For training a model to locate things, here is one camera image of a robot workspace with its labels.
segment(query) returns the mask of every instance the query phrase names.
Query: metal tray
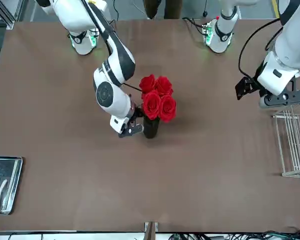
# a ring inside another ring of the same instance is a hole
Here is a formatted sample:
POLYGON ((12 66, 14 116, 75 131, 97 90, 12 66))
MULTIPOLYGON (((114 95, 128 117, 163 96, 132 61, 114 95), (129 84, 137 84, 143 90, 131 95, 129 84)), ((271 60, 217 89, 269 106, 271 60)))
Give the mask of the metal tray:
POLYGON ((22 164, 20 156, 0 156, 0 187, 7 180, 1 192, 0 215, 8 215, 12 211, 22 164))

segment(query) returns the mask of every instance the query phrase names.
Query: black cable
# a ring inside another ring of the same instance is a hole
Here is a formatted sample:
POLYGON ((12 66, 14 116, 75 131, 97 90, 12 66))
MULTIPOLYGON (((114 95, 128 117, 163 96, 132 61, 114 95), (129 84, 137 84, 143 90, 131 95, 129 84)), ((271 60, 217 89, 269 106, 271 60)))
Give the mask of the black cable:
POLYGON ((188 18, 188 17, 185 16, 182 19, 189 21, 192 25, 195 25, 195 26, 197 26, 199 28, 202 28, 202 24, 197 24, 193 18, 190 19, 190 18, 188 18))
POLYGON ((139 91, 139 92, 142 92, 142 90, 141 89, 139 89, 139 88, 137 88, 137 87, 135 87, 135 86, 132 86, 132 85, 130 85, 130 84, 127 84, 127 83, 123 83, 123 85, 126 85, 127 87, 129 87, 129 88, 132 88, 132 89, 135 89, 135 90, 137 90, 137 91, 139 91))
POLYGON ((182 19, 183 19, 183 20, 187 20, 187 21, 189 21, 192 25, 194 25, 195 28, 196 28, 196 30, 197 30, 201 35, 203 35, 203 36, 206 36, 206 35, 207 35, 207 34, 205 34, 205 33, 202 33, 202 31, 200 31, 200 29, 199 29, 199 28, 202 28, 202 27, 203 27, 203 24, 201 24, 201 25, 200 25, 200 24, 197 24, 193 18, 190 19, 190 18, 188 18, 188 17, 183 17, 182 19))
POLYGON ((118 12, 118 10, 116 9, 115 3, 116 3, 116 0, 113 0, 113 8, 114 8, 114 10, 116 11, 116 21, 118 22, 118 20, 119 20, 119 12, 118 12))
POLYGON ((281 27, 268 41, 268 43, 265 45, 264 50, 268 51, 269 50, 269 45, 272 43, 272 41, 278 36, 278 34, 284 29, 284 27, 281 27))
POLYGON ((241 57, 242 57, 242 54, 248 44, 248 42, 254 37, 254 35, 257 34, 257 32, 259 32, 260 30, 264 29, 265 27, 271 25, 271 24, 274 24, 275 22, 278 22, 280 21, 280 18, 277 18, 277 19, 274 19, 270 22, 267 22, 266 24, 264 24, 263 26, 259 27, 257 30, 255 30, 251 35, 250 37, 246 40, 246 42, 244 43, 242 49, 241 49, 241 52, 240 52, 240 55, 239 55, 239 59, 238 59, 238 68, 239 68, 239 71, 240 73, 242 73, 244 76, 246 76, 249 80, 252 80, 251 76, 249 76, 247 73, 245 73, 242 69, 241 69, 241 57))
POLYGON ((206 18, 208 16, 208 12, 207 12, 207 3, 208 3, 208 0, 205 0, 205 3, 204 3, 204 10, 203 10, 203 17, 206 18))
MULTIPOLYGON (((86 12, 88 13, 89 17, 91 18, 92 22, 94 23, 95 27, 98 28, 97 20, 95 19, 95 16, 94 16, 93 13, 91 12, 91 10, 90 10, 90 8, 89 8, 87 2, 86 2, 85 0, 80 0, 80 1, 81 1, 81 3, 83 4, 83 7, 85 8, 85 10, 86 10, 86 12)), ((107 43, 106 40, 104 40, 104 42, 105 42, 106 48, 108 49, 109 55, 111 55, 112 52, 111 52, 111 49, 110 49, 109 44, 107 43)))
POLYGON ((13 232, 13 233, 11 233, 11 234, 9 235, 9 238, 8 238, 8 240, 10 240, 10 239, 11 239, 12 235, 17 235, 17 233, 16 233, 16 232, 13 232))

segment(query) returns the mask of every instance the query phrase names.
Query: tabletop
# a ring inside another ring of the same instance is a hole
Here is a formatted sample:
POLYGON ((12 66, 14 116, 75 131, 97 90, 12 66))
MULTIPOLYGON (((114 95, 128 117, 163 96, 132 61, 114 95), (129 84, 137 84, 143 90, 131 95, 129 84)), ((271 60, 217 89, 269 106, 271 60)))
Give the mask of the tabletop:
MULTIPOLYGON (((167 76, 177 101, 176 118, 160 123, 156 138, 121 139, 95 99, 103 41, 80 56, 60 23, 17 22, 0 54, 0 156, 24 163, 0 231, 143 231, 149 221, 161 232, 300 228, 300 179, 281 176, 274 121, 257 93, 240 101, 235 93, 240 50, 264 23, 239 20, 224 54, 182 20, 116 23, 136 61, 128 83, 167 76)), ((246 72, 254 74, 278 28, 251 40, 246 72)))

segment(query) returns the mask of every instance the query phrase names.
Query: robotic arm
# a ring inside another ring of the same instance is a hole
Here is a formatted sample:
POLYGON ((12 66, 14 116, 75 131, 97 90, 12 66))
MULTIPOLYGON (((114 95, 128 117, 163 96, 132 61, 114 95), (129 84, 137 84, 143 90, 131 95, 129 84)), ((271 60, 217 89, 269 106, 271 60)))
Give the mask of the robotic arm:
POLYGON ((239 17, 238 6, 254 5, 259 0, 219 0, 220 17, 203 25, 203 41, 215 53, 226 51, 234 34, 234 27, 239 17))
POLYGON ((262 108, 300 102, 296 79, 300 77, 300 0, 279 1, 282 33, 268 51, 255 76, 247 74, 235 86, 237 99, 259 91, 262 108))
POLYGON ((90 36, 85 39, 87 31, 95 29, 94 32, 101 35, 110 56, 102 63, 102 67, 93 73, 96 101, 103 110, 111 114, 110 125, 119 133, 119 137, 142 132, 143 126, 135 123, 136 118, 142 116, 141 110, 136 107, 130 96, 120 89, 121 85, 134 75, 135 59, 120 41, 101 10, 94 2, 87 3, 86 0, 50 0, 49 3, 48 0, 44 0, 45 4, 41 1, 38 2, 39 5, 45 12, 51 13, 53 10, 70 32, 71 39, 79 39, 74 40, 77 43, 77 52, 78 49, 80 52, 92 50, 90 36))

